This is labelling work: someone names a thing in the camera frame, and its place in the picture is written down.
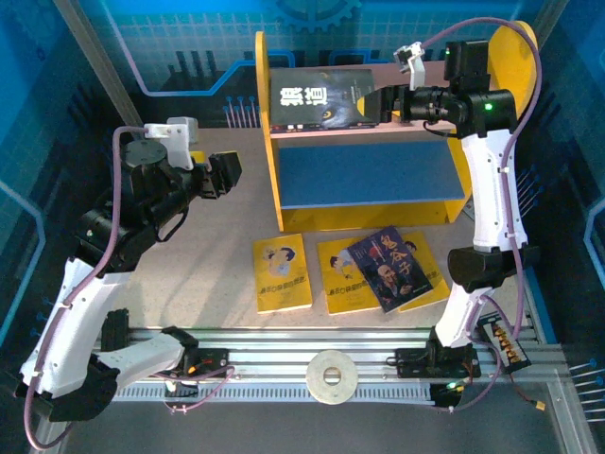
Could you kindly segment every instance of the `blue shelf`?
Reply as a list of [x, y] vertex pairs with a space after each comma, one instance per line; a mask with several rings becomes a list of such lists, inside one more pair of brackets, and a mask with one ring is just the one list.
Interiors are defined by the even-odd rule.
[[447, 142], [282, 148], [283, 209], [464, 198]]

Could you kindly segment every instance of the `yellow book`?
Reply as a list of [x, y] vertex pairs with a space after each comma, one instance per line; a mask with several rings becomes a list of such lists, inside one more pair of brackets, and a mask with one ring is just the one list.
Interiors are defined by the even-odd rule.
[[414, 258], [420, 264], [420, 267], [423, 269], [431, 286], [433, 286], [433, 291], [429, 291], [411, 303], [404, 305], [399, 311], [405, 312], [410, 309], [432, 305], [433, 303], [448, 298], [450, 296], [450, 288], [448, 287], [447, 282], [445, 282], [445, 278], [441, 274], [439, 266], [435, 261], [435, 257], [433, 257], [433, 254], [428, 247], [424, 234], [422, 232], [411, 232], [402, 235], [402, 238], [406, 242], [406, 246], [410, 249]]
[[[424, 274], [433, 286], [433, 290], [404, 305], [400, 312], [428, 306], [446, 299], [450, 288], [443, 278], [437, 262], [431, 253], [424, 234], [412, 232], [402, 235], [414, 258], [418, 260]], [[362, 237], [345, 238], [318, 244], [323, 288], [325, 290], [328, 313], [330, 315], [357, 312], [380, 307], [378, 300], [361, 271], [349, 256], [347, 248]]]
[[311, 307], [302, 235], [254, 241], [252, 249], [259, 314]]

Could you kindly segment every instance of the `black book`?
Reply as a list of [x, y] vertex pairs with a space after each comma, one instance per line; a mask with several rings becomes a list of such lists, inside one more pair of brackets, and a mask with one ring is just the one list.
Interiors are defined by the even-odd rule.
[[380, 96], [370, 69], [271, 70], [271, 131], [372, 128]]
[[433, 289], [394, 227], [362, 239], [348, 251], [385, 312], [411, 303]]

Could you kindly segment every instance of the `white disc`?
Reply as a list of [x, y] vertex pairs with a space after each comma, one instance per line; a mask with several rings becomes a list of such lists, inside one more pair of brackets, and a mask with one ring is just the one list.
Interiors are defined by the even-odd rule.
[[[340, 381], [332, 384], [325, 381], [328, 369], [340, 372]], [[344, 353], [337, 350], [319, 352], [306, 369], [306, 386], [313, 397], [324, 404], [337, 405], [346, 402], [357, 388], [357, 368]]]

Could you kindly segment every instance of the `book with cartoon character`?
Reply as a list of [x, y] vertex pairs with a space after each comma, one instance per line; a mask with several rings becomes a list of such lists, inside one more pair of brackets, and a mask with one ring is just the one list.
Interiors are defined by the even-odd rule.
[[[405, 312], [445, 300], [450, 294], [450, 288], [441, 274], [424, 234], [410, 232], [404, 234], [402, 238], [426, 274], [433, 290], [401, 306], [399, 311]], [[380, 307], [378, 299], [347, 250], [362, 239], [362, 236], [358, 236], [318, 244], [323, 288], [330, 315]]]
[[385, 312], [433, 289], [423, 269], [394, 227], [387, 227], [348, 248]]
[[380, 96], [370, 69], [271, 70], [271, 131], [372, 128]]
[[252, 251], [259, 314], [313, 304], [302, 235], [254, 241]]

